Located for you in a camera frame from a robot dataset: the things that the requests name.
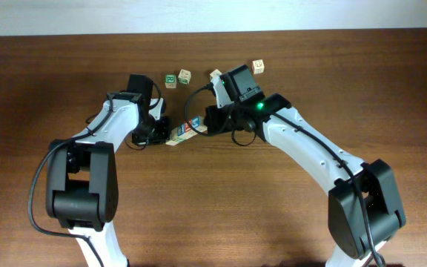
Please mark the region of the green N wooden block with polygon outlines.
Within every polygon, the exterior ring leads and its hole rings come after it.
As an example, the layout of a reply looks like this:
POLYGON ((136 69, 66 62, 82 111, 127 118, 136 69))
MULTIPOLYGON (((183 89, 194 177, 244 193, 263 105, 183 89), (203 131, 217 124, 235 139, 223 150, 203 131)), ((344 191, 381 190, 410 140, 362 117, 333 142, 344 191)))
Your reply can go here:
POLYGON ((180 136, 176 136, 175 138, 173 138, 172 140, 176 140, 177 142, 178 142, 178 144, 179 143, 181 143, 181 142, 184 142, 185 141, 185 139, 184 138, 182 138, 182 137, 180 137, 180 136))

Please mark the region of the blue I wooden block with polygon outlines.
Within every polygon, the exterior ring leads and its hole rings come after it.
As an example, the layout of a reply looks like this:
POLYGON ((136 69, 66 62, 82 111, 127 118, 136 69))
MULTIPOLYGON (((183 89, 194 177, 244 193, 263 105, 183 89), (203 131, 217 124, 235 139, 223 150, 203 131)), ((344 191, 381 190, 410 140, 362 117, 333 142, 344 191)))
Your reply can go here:
POLYGON ((184 125, 180 125, 180 126, 177 128, 177 136, 178 136, 179 138, 182 138, 182 139, 184 139, 184 138, 185 138, 185 126, 184 126, 184 125))

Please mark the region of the red E wooden block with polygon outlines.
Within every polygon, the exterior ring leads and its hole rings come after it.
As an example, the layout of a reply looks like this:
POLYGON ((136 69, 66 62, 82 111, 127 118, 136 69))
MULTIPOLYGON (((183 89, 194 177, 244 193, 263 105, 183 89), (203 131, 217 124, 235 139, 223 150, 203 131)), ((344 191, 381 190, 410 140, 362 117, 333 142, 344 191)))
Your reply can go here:
POLYGON ((184 123, 184 126, 185 126, 185 134, 186 135, 193 136, 196 134, 196 132, 192 130, 191 126, 187 122, 184 123))

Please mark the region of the blue 5 wooden block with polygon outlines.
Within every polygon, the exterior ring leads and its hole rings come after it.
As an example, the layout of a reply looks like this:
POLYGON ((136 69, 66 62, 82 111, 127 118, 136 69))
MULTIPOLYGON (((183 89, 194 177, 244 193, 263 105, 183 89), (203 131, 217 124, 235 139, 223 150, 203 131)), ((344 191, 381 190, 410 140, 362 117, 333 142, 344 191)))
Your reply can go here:
POLYGON ((194 118, 192 118, 191 125, 192 125, 192 128, 200 132, 204 132, 208 129, 208 127, 205 125, 203 116, 195 116, 194 118))

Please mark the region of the wooden block red U side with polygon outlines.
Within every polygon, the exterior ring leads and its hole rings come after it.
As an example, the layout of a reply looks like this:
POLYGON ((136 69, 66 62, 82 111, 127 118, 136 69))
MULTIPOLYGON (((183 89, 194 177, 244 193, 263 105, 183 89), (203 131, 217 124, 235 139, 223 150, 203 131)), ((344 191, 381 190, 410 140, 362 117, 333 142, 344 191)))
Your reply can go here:
POLYGON ((169 140, 169 141, 166 142, 166 145, 170 145, 170 146, 174 146, 174 145, 177 145, 177 144, 178 144, 178 142, 176 140, 169 140))

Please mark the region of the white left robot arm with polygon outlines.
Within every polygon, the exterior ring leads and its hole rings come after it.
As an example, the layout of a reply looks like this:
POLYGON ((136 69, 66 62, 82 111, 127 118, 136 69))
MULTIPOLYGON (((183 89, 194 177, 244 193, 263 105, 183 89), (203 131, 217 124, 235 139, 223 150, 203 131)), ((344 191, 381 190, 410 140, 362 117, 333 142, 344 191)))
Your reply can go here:
POLYGON ((115 153, 127 136, 137 145, 168 138, 165 100, 110 93, 93 121, 68 141, 50 144, 46 211, 76 238, 89 266, 129 266, 114 222, 119 202, 115 153))

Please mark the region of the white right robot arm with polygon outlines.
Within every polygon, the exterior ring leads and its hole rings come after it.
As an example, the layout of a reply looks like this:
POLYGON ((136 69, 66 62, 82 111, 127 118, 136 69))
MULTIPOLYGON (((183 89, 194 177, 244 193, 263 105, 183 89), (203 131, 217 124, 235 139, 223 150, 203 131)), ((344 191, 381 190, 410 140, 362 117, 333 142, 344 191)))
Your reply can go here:
POLYGON ((205 86, 208 133, 253 132, 301 166, 328 196, 328 229, 336 243, 327 266, 385 265, 378 252, 405 224, 391 167, 367 163, 311 127, 283 96, 264 96, 252 79, 217 76, 205 86))

